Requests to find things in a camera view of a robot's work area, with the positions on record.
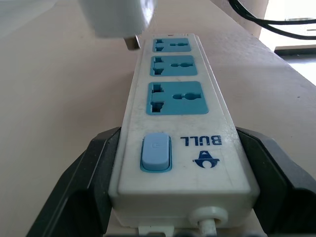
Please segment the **white charger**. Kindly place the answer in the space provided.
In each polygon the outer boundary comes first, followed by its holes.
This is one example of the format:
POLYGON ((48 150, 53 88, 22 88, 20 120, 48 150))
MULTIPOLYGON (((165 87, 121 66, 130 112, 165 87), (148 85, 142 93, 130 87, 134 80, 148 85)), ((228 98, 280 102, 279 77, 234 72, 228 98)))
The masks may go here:
POLYGON ((130 51, 154 16, 157 0, 78 0, 88 25, 99 38, 122 38, 130 51))

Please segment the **white power strip blue sockets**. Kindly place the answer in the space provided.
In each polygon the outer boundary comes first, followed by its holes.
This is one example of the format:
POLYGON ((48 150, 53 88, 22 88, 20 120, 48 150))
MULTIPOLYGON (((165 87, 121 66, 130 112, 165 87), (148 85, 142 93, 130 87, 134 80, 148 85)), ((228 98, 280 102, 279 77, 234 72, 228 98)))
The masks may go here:
POLYGON ((234 228, 259 192, 199 38, 145 38, 109 188, 120 224, 168 237, 234 228))

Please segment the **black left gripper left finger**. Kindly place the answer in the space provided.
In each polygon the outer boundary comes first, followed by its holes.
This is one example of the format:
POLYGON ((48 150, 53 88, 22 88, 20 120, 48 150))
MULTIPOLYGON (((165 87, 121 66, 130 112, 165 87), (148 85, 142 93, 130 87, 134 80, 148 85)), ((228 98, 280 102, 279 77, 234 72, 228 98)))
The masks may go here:
POLYGON ((26 237, 103 237, 120 127, 99 133, 64 171, 26 237))

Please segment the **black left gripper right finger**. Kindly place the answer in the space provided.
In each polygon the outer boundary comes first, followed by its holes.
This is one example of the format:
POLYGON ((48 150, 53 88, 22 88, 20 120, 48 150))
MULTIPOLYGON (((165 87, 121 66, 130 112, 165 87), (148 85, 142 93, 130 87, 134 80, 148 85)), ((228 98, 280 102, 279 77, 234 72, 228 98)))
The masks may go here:
POLYGON ((272 138, 237 127, 260 188, 253 207, 269 236, 316 237, 316 179, 272 138))

